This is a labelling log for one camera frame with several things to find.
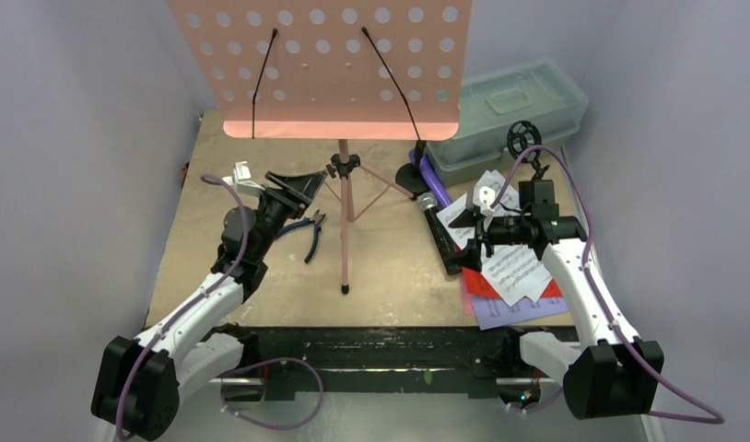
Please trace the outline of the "red sheet music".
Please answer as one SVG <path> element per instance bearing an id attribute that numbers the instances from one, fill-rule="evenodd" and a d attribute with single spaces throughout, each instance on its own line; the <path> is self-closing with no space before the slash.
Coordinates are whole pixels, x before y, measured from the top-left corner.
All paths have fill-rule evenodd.
<path id="1" fill-rule="evenodd" d="M 467 287 L 467 291 L 479 297 L 497 298 L 499 293 L 495 288 L 485 279 L 485 277 L 477 272 L 469 269 L 463 269 L 463 280 Z M 551 280 L 546 286 L 541 298 L 552 298 L 562 297 L 562 293 L 554 280 Z"/>

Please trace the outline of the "black tripod mic stand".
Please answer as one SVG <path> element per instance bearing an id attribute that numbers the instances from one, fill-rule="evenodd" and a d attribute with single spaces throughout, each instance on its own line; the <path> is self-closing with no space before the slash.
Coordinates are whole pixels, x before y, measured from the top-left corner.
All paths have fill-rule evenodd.
<path id="1" fill-rule="evenodd" d="M 542 135 L 537 126 L 532 122 L 521 120 L 509 128 L 506 147 L 510 155 L 517 159 L 524 150 L 533 145 L 540 145 L 542 141 Z M 541 180 L 549 169 L 548 166 L 541 165 L 540 155 L 541 152 L 536 150 L 521 160 L 521 163 L 529 164 L 533 168 L 532 180 Z"/>

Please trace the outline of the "black round-base mic stand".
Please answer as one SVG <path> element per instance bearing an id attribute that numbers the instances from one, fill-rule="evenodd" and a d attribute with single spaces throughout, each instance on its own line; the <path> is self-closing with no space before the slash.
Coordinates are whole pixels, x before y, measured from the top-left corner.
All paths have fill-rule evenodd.
<path id="1" fill-rule="evenodd" d="M 397 170 L 394 177 L 395 182 L 408 191 L 412 200 L 430 191 L 420 168 L 426 147 L 426 141 L 416 140 L 414 148 L 409 152 L 409 161 Z"/>

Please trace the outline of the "blue sheet music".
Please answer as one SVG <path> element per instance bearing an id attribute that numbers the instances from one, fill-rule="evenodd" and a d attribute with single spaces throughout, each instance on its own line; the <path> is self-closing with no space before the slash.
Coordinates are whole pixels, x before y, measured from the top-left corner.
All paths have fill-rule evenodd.
<path id="1" fill-rule="evenodd" d="M 500 298 L 472 296 L 471 304 L 481 331 L 568 312 L 562 297 L 541 297 L 536 301 L 525 297 L 509 306 Z"/>

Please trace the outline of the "pink music stand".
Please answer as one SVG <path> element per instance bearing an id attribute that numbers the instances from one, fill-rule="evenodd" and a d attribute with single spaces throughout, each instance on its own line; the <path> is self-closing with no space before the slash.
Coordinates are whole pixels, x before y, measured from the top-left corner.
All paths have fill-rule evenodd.
<path id="1" fill-rule="evenodd" d="M 235 138 L 452 137 L 468 1 L 171 1 Z"/>

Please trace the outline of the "purple microphone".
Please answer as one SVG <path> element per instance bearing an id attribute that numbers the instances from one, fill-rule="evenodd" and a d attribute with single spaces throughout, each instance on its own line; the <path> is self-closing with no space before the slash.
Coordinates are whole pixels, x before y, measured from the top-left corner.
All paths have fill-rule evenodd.
<path id="1" fill-rule="evenodd" d="M 435 197 L 439 201 L 439 206 L 441 208 L 445 208 L 451 205 L 452 199 L 450 195 L 448 194 L 448 191 L 444 187 L 444 185 L 441 183 L 437 173 L 434 171 L 432 166 L 429 164 L 428 156 L 424 154 L 424 157 L 421 161 L 421 175 L 425 179 L 427 185 L 430 188 L 430 192 L 432 192 Z"/>

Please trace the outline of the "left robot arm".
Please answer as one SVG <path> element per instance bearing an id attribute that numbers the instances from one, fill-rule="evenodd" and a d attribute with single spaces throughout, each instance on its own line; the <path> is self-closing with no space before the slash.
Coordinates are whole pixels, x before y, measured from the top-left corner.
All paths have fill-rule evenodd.
<path id="1" fill-rule="evenodd" d="M 324 171 L 282 176 L 268 172 L 264 187 L 237 174 L 204 174 L 235 207 L 224 218 L 216 259 L 200 285 L 171 313 L 133 338 L 117 336 L 105 347 L 91 412 L 113 425 L 119 441 L 161 437 L 181 404 L 213 378 L 268 380 L 271 365 L 304 366 L 318 386 L 322 378 L 307 361 L 279 356 L 262 359 L 255 334 L 228 332 L 220 321 L 259 288 L 264 260 L 289 219 L 311 205 L 326 180 Z"/>

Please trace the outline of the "silver condenser microphone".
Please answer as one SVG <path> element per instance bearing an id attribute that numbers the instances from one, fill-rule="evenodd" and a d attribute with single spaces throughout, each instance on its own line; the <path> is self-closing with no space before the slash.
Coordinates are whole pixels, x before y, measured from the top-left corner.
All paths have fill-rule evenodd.
<path id="1" fill-rule="evenodd" d="M 448 276 L 455 276 L 463 272 L 463 268 L 455 263 L 449 262 L 449 258 L 455 253 L 455 243 L 450 234 L 439 220 L 439 201 L 432 192 L 425 192 L 416 198 L 419 208 L 426 218 L 428 229 L 435 242 L 440 261 Z"/>

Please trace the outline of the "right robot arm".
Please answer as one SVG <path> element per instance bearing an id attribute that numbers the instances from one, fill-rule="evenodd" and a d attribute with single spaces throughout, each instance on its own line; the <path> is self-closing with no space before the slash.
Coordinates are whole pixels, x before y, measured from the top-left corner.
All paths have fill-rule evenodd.
<path id="1" fill-rule="evenodd" d="M 515 375 L 532 367 L 548 375 L 579 420 L 648 413 L 657 389 L 654 375 L 664 363 L 662 348 L 642 340 L 616 309 L 590 258 L 591 240 L 580 220 L 559 212 L 554 183 L 524 180 L 518 199 L 516 215 L 498 216 L 496 191 L 475 185 L 450 223 L 471 228 L 473 235 L 449 261 L 480 272 L 483 257 L 495 247 L 527 246 L 557 283 L 579 345 L 563 343 L 549 331 L 523 332 L 502 349 L 503 366 Z"/>

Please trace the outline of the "white sheet music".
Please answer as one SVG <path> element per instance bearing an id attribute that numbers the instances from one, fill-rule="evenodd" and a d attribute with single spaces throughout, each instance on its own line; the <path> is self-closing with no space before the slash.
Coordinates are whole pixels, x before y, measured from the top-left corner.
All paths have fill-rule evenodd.
<path id="1" fill-rule="evenodd" d="M 499 192 L 505 177 L 498 171 L 486 171 L 476 184 L 486 185 Z M 518 209 L 518 192 L 509 185 L 500 200 L 507 208 Z M 481 274 L 495 288 L 509 306 L 524 297 L 532 301 L 538 299 L 552 280 L 550 273 L 539 262 L 526 245 L 495 246 L 491 257 L 482 255 Z"/>
<path id="2" fill-rule="evenodd" d="M 438 217 L 459 249 L 466 246 L 475 230 L 452 228 L 451 221 L 457 218 L 465 208 L 466 195 L 458 198 L 450 206 L 439 211 Z M 509 187 L 502 201 L 512 209 L 519 208 L 518 193 Z M 481 254 L 482 272 L 463 269 L 463 280 L 469 293 L 481 297 L 503 300 L 508 306 L 527 297 L 532 301 L 538 299 L 547 289 L 552 278 L 544 265 L 540 263 L 533 251 L 527 246 L 495 246 L 492 257 Z"/>

